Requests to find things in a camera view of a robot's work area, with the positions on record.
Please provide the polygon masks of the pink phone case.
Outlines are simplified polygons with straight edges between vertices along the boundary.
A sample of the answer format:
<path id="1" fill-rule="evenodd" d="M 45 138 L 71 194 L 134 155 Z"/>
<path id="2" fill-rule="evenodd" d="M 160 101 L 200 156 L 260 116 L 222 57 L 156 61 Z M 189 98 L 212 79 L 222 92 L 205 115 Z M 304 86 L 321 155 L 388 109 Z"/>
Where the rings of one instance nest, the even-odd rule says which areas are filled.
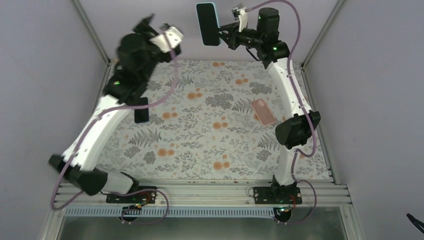
<path id="1" fill-rule="evenodd" d="M 254 100 L 250 105 L 263 126 L 269 126 L 276 122 L 274 114 L 263 99 Z"/>

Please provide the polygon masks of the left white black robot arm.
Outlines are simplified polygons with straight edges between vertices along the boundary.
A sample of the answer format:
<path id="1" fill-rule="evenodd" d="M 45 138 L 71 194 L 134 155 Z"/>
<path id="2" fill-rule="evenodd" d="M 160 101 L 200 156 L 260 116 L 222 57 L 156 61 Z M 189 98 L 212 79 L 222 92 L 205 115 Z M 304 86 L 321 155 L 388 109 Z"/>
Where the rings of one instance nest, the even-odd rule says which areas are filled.
<path id="1" fill-rule="evenodd" d="M 119 193 L 128 203 L 139 197 L 139 183 L 134 177 L 100 170 L 97 161 L 124 117 L 134 113 L 136 120 L 147 120 L 146 110 L 153 104 L 144 93 L 157 64 L 174 61 L 181 53 L 183 32 L 167 23 L 157 32 L 151 27 L 151 20 L 152 16 L 143 18 L 132 33 L 121 38 L 116 50 L 116 70 L 106 83 L 92 116 L 74 143 L 48 161 L 61 179 L 87 195 Z"/>

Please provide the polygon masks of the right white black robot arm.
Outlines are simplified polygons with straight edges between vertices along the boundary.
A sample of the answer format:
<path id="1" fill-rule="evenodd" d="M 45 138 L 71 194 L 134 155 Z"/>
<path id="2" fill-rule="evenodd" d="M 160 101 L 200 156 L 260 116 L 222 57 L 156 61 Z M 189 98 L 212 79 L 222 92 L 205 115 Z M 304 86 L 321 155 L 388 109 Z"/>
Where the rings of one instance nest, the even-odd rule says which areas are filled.
<path id="1" fill-rule="evenodd" d="M 251 9 L 238 5 L 231 10 L 236 22 L 221 26 L 218 32 L 232 50 L 239 46 L 255 49 L 258 60 L 271 75 L 279 91 L 286 120 L 275 128 L 275 137 L 281 145 L 280 161 L 268 189 L 272 200 L 282 204 L 289 197 L 300 195 L 298 180 L 294 175 L 296 159 L 299 155 L 315 155 L 315 130 L 321 115 L 312 110 L 300 90 L 291 60 L 293 50 L 279 39 L 279 11 L 263 4 L 256 8 L 259 12 L 255 29 L 248 28 L 248 12 Z"/>

